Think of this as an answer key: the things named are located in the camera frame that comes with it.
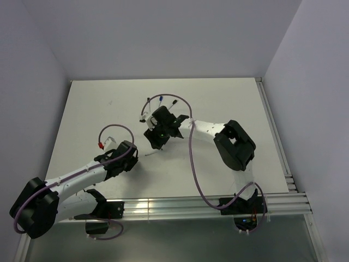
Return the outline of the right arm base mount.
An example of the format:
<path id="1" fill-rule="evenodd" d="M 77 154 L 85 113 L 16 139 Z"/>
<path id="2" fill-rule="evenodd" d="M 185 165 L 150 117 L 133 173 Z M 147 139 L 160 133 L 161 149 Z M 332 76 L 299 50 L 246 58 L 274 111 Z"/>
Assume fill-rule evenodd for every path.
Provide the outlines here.
<path id="1" fill-rule="evenodd" d="M 237 198 L 228 207 L 220 210 L 221 215 L 232 215 L 234 224 L 240 233 L 249 234 L 258 227 L 258 216 L 265 218 L 268 208 L 261 196 L 253 196 L 249 200 Z"/>

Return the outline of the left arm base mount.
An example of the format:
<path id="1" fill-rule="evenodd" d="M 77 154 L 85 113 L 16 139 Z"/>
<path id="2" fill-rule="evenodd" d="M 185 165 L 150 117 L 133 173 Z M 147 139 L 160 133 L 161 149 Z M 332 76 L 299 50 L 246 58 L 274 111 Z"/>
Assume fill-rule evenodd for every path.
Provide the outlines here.
<path id="1" fill-rule="evenodd" d="M 98 222 L 85 223 L 86 233 L 97 240 L 110 240 L 119 237 L 124 231 L 124 226 L 119 221 L 119 219 L 123 218 L 123 212 L 123 201 L 106 201 L 102 204 L 97 204 L 92 213 L 74 216 L 74 220 L 97 220 Z M 112 227 L 119 228 L 119 232 L 114 236 L 105 236 Z"/>

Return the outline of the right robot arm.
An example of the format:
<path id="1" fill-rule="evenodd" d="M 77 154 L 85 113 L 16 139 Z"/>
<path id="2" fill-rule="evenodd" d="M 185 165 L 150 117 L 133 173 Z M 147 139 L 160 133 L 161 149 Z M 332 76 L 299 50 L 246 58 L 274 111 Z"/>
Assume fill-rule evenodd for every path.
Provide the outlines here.
<path id="1" fill-rule="evenodd" d="M 255 156 L 256 145 L 237 121 L 230 120 L 227 123 L 199 121 L 193 118 L 192 112 L 189 112 L 189 115 L 176 117 L 167 107 L 161 106 L 153 112 L 142 112 L 140 122 L 148 126 L 144 136 L 153 149 L 162 149 L 169 138 L 188 139 L 189 161 L 195 186 L 208 206 L 222 210 L 236 205 L 237 209 L 243 213 L 249 212 L 255 206 L 258 186 L 254 181 L 251 162 Z M 193 139 L 215 145 L 223 163 L 233 171 L 238 192 L 227 204 L 214 206 L 205 197 L 194 166 Z"/>

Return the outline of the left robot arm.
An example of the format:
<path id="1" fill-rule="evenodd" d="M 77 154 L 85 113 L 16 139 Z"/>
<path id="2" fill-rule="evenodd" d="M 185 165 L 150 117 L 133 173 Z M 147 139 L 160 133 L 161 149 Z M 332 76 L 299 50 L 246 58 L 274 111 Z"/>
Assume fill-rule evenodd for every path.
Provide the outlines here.
<path id="1" fill-rule="evenodd" d="M 113 204 L 91 186 L 130 171 L 137 162 L 137 147 L 125 140 L 76 171 L 47 181 L 31 179 L 9 211 L 14 230 L 36 239 L 68 218 L 116 223 L 123 217 L 124 202 Z"/>

